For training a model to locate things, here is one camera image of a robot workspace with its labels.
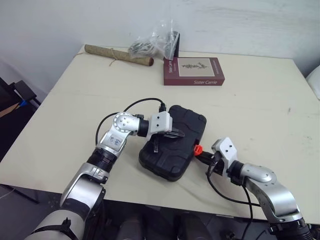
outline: black cable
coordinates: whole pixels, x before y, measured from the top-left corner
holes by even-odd
[[[158,101],[160,102],[161,104],[164,104],[164,102],[159,99],[159,98],[156,98],[156,97],[148,97],[148,98],[143,98],[143,99],[140,99],[138,101],[135,101],[134,103],[130,104],[129,106],[126,107],[125,110],[123,110],[124,112],[128,111],[129,108],[131,108],[132,106],[138,104],[138,103],[141,103],[141,102],[144,102],[144,101],[149,101],[149,100],[155,100],[155,101]]]
[[[263,230],[263,231],[256,237],[255,240],[258,240],[258,239],[262,236],[262,234],[264,234],[264,233],[267,233],[266,230]]]
[[[242,186],[242,188],[243,188],[243,190],[245,192],[245,195],[246,195],[246,197],[248,199],[249,209],[250,209],[250,220],[249,220],[248,224],[246,225],[246,227],[245,227],[245,229],[243,231],[243,234],[242,234],[242,238],[241,238],[241,240],[245,240],[246,233],[247,233],[247,231],[248,231],[248,229],[249,229],[249,227],[250,227],[250,225],[251,225],[251,223],[252,223],[252,221],[254,219],[254,212],[252,210],[252,203],[251,203],[251,199],[250,199],[248,190],[246,189],[245,186]]]
[[[99,133],[99,130],[100,130],[101,125],[104,123],[104,121],[105,121],[107,118],[110,118],[111,116],[116,115],[116,114],[117,114],[117,112],[111,113],[111,114],[109,114],[108,116],[104,117],[104,118],[101,120],[101,122],[99,123],[99,125],[98,125],[98,127],[97,127],[97,129],[96,129],[96,132],[95,132],[95,145],[98,144],[98,133]]]
[[[227,197],[225,195],[223,195],[221,192],[218,191],[218,189],[215,187],[215,185],[212,183],[211,179],[210,179],[210,172],[211,172],[211,168],[213,167],[213,163],[211,163],[208,167],[208,170],[206,172],[206,179],[208,180],[210,186],[213,188],[213,190],[218,194],[220,195],[220,197],[228,200],[228,201],[231,201],[231,202],[234,202],[234,203],[237,203],[237,204],[246,204],[246,205],[250,205],[249,202],[246,202],[246,201],[239,201],[239,200],[235,200],[233,198],[230,198],[230,197]],[[257,204],[257,203],[251,203],[252,206],[256,206],[256,207],[260,207],[260,204]]]

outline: plastic bag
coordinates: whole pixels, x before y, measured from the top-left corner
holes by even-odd
[[[173,31],[173,21],[160,21],[148,37],[139,37],[128,49],[132,58],[154,57],[160,53],[168,60],[174,58],[179,33]]]

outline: rolled mat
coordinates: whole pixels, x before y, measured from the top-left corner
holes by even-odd
[[[152,57],[131,58],[128,52],[114,50],[113,48],[105,48],[86,44],[84,45],[84,50],[89,54],[109,57],[115,60],[123,60],[145,66],[152,66],[154,64],[154,59]]]

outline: red book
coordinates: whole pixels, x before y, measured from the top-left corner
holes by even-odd
[[[225,76],[216,57],[164,59],[164,85],[221,86]]]

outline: white table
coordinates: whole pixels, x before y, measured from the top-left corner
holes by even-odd
[[[111,58],[77,55],[0,163],[0,183],[62,193],[95,147],[107,114],[141,98],[158,97],[203,114],[201,144],[207,151],[229,136],[244,163],[266,166],[295,196],[305,220],[320,224],[320,105],[293,60],[181,52],[218,57],[220,86],[164,86],[163,61],[151,67]],[[150,101],[130,112],[157,112]],[[108,130],[110,120],[101,128]],[[248,217],[247,206],[222,199],[209,186],[207,166],[194,159],[183,177],[168,182],[140,166],[145,140],[130,137],[106,183],[106,199]],[[212,177],[222,193],[246,201],[241,187]],[[255,207],[254,217],[265,219]]]

